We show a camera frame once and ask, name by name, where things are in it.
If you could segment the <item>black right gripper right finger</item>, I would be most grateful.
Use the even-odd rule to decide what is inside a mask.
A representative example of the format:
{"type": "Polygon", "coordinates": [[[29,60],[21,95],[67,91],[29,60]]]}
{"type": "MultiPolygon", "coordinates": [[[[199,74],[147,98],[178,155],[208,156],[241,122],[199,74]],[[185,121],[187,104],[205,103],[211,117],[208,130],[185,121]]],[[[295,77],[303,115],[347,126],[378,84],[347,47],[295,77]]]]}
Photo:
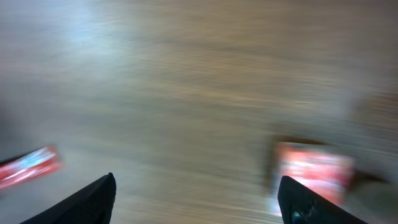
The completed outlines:
{"type": "Polygon", "coordinates": [[[277,199],[284,224],[367,224],[287,175],[277,199]]]}

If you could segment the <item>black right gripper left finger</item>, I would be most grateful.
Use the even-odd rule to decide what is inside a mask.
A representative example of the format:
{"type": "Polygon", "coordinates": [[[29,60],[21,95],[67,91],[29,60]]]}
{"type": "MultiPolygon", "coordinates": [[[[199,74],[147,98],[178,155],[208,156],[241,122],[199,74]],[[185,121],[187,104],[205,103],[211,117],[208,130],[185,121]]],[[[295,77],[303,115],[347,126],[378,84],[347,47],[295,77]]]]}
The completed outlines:
{"type": "Polygon", "coordinates": [[[116,180],[108,173],[21,224],[109,224],[116,180]]]}

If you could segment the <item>pink tissue box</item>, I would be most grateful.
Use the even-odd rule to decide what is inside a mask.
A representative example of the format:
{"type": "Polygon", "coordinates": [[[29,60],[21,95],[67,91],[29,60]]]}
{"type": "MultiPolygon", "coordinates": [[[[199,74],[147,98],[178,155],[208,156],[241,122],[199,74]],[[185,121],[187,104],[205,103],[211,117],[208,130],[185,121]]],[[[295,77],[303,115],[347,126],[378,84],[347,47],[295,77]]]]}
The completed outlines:
{"type": "Polygon", "coordinates": [[[276,147],[276,170],[272,172],[269,208],[281,216],[277,194],[282,176],[287,175],[336,205],[341,205],[354,174],[354,159],[332,153],[321,144],[279,142],[276,147]]]}

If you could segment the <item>red stick packet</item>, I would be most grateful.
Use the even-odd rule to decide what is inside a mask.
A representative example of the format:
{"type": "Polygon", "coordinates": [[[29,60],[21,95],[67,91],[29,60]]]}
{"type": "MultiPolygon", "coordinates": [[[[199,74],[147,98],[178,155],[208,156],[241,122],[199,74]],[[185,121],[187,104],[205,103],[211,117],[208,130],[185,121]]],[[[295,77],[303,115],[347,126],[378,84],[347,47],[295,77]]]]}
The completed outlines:
{"type": "Polygon", "coordinates": [[[62,167],[53,144],[1,161],[1,190],[51,174],[62,167]]]}

